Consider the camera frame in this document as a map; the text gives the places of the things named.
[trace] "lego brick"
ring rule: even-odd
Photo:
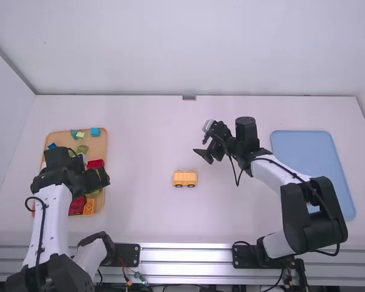
[[[77,139],[85,139],[85,133],[84,132],[77,132],[75,135]]]
[[[86,152],[88,152],[89,147],[86,145],[80,145],[77,147],[77,153],[84,153],[86,154]]]
[[[100,137],[100,129],[99,128],[91,128],[91,136],[92,137]]]
[[[89,169],[97,169],[100,166],[104,166],[104,160],[103,159],[88,161],[88,164],[86,165],[86,167],[89,168]]]
[[[69,152],[69,156],[70,156],[70,157],[74,157],[74,156],[75,156],[75,153],[73,153],[73,151],[72,151],[72,150],[68,150],[68,152]]]
[[[56,148],[57,145],[55,143],[51,143],[49,146],[47,146],[49,149]]]
[[[89,193],[89,195],[98,195],[102,190],[95,190],[91,193]]]
[[[78,131],[77,130],[71,130],[71,135],[72,135],[72,137],[73,137],[73,139],[75,139],[75,140],[78,140],[78,138],[77,138],[77,133],[78,133]]]
[[[85,196],[81,196],[80,198],[72,201],[69,208],[69,216],[81,215],[84,211],[84,206],[86,205],[86,202],[87,199],[85,198]]]
[[[84,206],[83,215],[92,215],[95,209],[95,199],[87,199]]]

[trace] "green toy block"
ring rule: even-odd
[[[101,189],[100,190],[95,190],[95,191],[89,193],[89,195],[98,195],[100,192],[101,192]]]
[[[75,156],[75,153],[73,153],[73,151],[72,151],[72,150],[68,150],[68,152],[69,152],[69,156],[70,156],[70,157],[74,157],[74,156]]]
[[[71,135],[72,135],[72,137],[73,137],[73,139],[75,139],[75,140],[77,140],[78,138],[77,138],[77,133],[78,133],[78,131],[77,130],[71,130]]]
[[[86,154],[86,152],[88,152],[89,147],[86,145],[80,145],[77,147],[77,153],[84,153]]]
[[[77,132],[75,135],[77,139],[85,139],[85,133],[84,132]]]

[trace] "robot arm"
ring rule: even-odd
[[[82,155],[66,147],[44,152],[46,168],[31,185],[35,219],[29,250],[20,272],[6,281],[6,291],[91,291],[101,263],[109,264],[114,244],[105,232],[83,239],[76,256],[68,250],[68,213],[72,200],[110,184],[104,167],[84,168]]]
[[[256,120],[239,117],[236,137],[222,121],[208,120],[203,127],[206,150],[194,149],[209,164],[224,155],[235,159],[242,171],[255,177],[281,197],[283,230],[257,240],[260,262],[315,251],[347,240],[347,228],[331,181],[311,178],[287,167],[268,150],[260,148]],[[319,206],[309,214],[307,205]]]

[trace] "blue mat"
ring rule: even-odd
[[[305,175],[331,179],[345,220],[354,219],[352,196],[329,132],[277,130],[272,133],[271,142],[279,161]],[[317,210],[318,207],[308,207],[310,213]]]

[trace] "yellow toy block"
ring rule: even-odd
[[[92,215],[95,209],[95,199],[86,199],[83,215]]]
[[[177,170],[173,174],[173,186],[174,187],[195,187],[197,186],[197,173],[193,170],[189,170],[188,172],[183,172],[181,170]]]

